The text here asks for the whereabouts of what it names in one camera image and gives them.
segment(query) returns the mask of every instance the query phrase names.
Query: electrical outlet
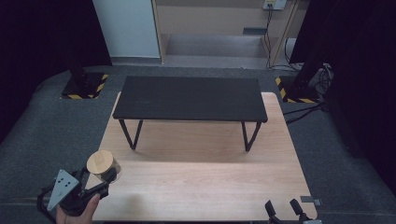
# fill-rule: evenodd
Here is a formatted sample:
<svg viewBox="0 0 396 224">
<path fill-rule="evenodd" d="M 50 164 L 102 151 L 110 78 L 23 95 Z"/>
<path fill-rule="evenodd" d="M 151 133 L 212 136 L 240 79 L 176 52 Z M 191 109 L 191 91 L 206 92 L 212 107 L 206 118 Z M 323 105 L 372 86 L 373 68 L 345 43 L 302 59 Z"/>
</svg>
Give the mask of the electrical outlet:
<svg viewBox="0 0 396 224">
<path fill-rule="evenodd" d="M 288 0 L 265 0 L 264 4 L 262 5 L 262 9 L 269 9 L 269 5 L 272 4 L 273 10 L 283 10 L 285 9 L 286 2 Z"/>
<path fill-rule="evenodd" d="M 264 4 L 262 5 L 262 9 L 269 9 L 269 5 L 272 5 L 272 8 L 274 8 L 275 3 L 276 0 L 265 0 Z"/>
</svg>

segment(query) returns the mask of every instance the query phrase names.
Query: table leg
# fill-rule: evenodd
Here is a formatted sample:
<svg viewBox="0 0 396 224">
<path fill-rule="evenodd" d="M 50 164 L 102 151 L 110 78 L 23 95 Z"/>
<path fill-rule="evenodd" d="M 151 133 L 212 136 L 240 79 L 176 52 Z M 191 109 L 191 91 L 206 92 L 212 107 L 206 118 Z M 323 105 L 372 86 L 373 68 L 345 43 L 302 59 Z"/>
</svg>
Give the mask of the table leg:
<svg viewBox="0 0 396 224">
<path fill-rule="evenodd" d="M 136 135 L 134 136 L 134 141 L 132 142 L 131 136 L 128 133 L 128 129 L 126 128 L 125 125 L 125 120 L 123 119 L 119 119 L 120 125 L 122 130 L 124 131 L 126 140 L 129 143 L 129 146 L 131 147 L 132 150 L 136 149 L 136 145 L 137 145 L 137 140 L 139 139 L 139 134 L 140 134 L 140 130 L 142 129 L 143 126 L 143 120 L 139 120 L 139 124 L 137 125 L 137 130 L 136 130 Z"/>
<path fill-rule="evenodd" d="M 247 129 L 245 126 L 245 122 L 241 121 L 242 123 L 242 132 L 244 134 L 244 141 L 245 141 L 245 150 L 250 151 L 251 146 L 253 146 L 254 140 L 256 140 L 257 133 L 259 132 L 260 127 L 262 126 L 261 122 L 256 123 L 256 129 L 254 130 L 253 136 L 251 136 L 250 141 L 248 141 Z"/>
</svg>

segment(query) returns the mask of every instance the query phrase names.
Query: white cabinet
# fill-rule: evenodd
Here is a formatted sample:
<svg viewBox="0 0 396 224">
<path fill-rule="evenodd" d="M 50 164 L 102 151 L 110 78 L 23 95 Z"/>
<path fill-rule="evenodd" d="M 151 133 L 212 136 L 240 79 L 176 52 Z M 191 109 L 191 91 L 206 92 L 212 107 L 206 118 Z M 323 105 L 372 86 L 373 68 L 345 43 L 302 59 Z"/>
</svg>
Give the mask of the white cabinet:
<svg viewBox="0 0 396 224">
<path fill-rule="evenodd" d="M 151 0 L 93 0 L 110 57 L 160 58 Z"/>
</svg>

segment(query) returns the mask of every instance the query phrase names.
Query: human hand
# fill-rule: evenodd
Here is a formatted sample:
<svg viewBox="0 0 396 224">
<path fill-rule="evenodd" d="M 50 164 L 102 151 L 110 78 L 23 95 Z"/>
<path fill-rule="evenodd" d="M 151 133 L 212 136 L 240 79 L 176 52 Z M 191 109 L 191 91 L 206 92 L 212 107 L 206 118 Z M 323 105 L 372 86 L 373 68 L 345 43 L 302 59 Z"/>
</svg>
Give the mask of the human hand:
<svg viewBox="0 0 396 224">
<path fill-rule="evenodd" d="M 79 217 L 70 217 L 64 213 L 64 210 L 58 204 L 56 207 L 56 223 L 57 224 L 89 224 L 92 223 L 93 213 L 100 201 L 100 194 L 95 194 L 87 203 L 87 207 Z"/>
</svg>

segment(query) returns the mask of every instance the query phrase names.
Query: black curtain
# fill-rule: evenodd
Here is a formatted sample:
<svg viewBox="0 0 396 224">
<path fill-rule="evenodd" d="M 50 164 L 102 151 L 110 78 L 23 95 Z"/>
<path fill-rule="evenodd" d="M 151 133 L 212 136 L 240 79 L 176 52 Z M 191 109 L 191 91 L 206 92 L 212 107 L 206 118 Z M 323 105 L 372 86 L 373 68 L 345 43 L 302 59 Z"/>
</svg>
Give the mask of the black curtain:
<svg viewBox="0 0 396 224">
<path fill-rule="evenodd" d="M 66 44 L 54 38 L 54 27 Z M 1 1 L 0 142 L 36 87 L 69 69 L 65 58 L 71 54 L 60 49 L 70 49 L 80 66 L 111 65 L 92 0 Z"/>
<path fill-rule="evenodd" d="M 320 36 L 328 15 L 334 13 L 332 2 L 340 7 L 335 25 Z M 389 0 L 311 0 L 292 59 L 304 63 L 308 55 L 318 53 L 314 46 L 326 44 L 320 49 L 326 50 L 325 63 L 334 69 L 334 79 L 325 100 L 346 149 L 365 156 L 396 194 L 394 8 L 396 1 Z"/>
</svg>

